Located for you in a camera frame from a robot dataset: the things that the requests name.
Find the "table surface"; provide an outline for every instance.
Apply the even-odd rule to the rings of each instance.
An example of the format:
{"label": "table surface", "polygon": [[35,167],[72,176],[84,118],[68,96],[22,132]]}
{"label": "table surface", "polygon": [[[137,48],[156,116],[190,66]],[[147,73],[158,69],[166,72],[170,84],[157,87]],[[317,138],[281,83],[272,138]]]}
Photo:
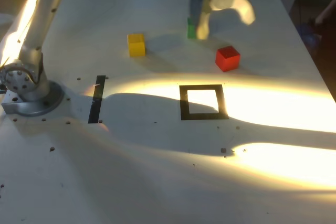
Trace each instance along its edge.
{"label": "table surface", "polygon": [[[2,112],[0,223],[335,223],[335,102],[280,0],[250,1],[253,24],[216,12],[194,41],[188,0],[62,0],[43,52],[66,97]],[[130,33],[146,57],[129,57]],[[241,60],[223,73],[227,45]],[[179,86],[199,84],[222,85],[228,120],[181,121]],[[209,95],[193,110],[213,110]]]}

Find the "green cube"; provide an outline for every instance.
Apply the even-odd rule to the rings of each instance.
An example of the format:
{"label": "green cube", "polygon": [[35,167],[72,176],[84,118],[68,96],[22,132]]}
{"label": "green cube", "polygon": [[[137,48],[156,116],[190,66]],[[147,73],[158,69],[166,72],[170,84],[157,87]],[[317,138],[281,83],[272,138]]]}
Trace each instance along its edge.
{"label": "green cube", "polygon": [[197,39],[197,37],[196,37],[196,27],[194,26],[194,24],[192,23],[190,18],[188,18],[187,38],[188,39]]}

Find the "red cube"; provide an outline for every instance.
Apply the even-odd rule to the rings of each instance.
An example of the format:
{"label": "red cube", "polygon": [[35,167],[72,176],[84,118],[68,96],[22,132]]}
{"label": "red cube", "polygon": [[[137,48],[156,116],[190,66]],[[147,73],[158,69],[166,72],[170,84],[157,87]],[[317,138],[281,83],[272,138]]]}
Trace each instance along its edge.
{"label": "red cube", "polygon": [[240,54],[233,46],[220,48],[216,54],[216,64],[222,71],[229,71],[238,68]]}

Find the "black tape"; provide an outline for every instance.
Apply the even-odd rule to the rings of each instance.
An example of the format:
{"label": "black tape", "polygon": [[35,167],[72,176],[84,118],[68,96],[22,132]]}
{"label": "black tape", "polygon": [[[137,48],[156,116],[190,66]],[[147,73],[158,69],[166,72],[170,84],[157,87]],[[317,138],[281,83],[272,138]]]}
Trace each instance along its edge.
{"label": "black tape", "polygon": [[106,76],[97,76],[88,123],[98,123]]}
{"label": "black tape", "polygon": [[[190,114],[188,102],[188,90],[215,90],[218,103],[218,113],[194,113]],[[221,120],[229,119],[225,109],[223,87],[219,85],[187,85],[180,86],[181,120]]]}

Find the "floor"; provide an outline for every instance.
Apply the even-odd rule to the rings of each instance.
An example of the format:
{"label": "floor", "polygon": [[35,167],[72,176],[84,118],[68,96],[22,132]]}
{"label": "floor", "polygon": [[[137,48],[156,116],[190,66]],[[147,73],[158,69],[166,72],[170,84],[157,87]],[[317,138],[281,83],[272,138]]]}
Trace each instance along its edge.
{"label": "floor", "polygon": [[[330,1],[296,0],[290,12],[290,17],[296,26],[300,26],[300,24],[316,17]],[[15,16],[23,2],[24,0],[0,0],[0,13]],[[336,18],[332,21],[332,24],[335,25],[329,26],[328,31],[322,35],[320,48],[316,49],[311,55],[331,94],[336,99],[336,47],[333,46],[333,39],[330,39],[333,37],[334,28],[336,29]],[[10,23],[4,24],[0,18],[0,38],[4,36],[9,26]]]}

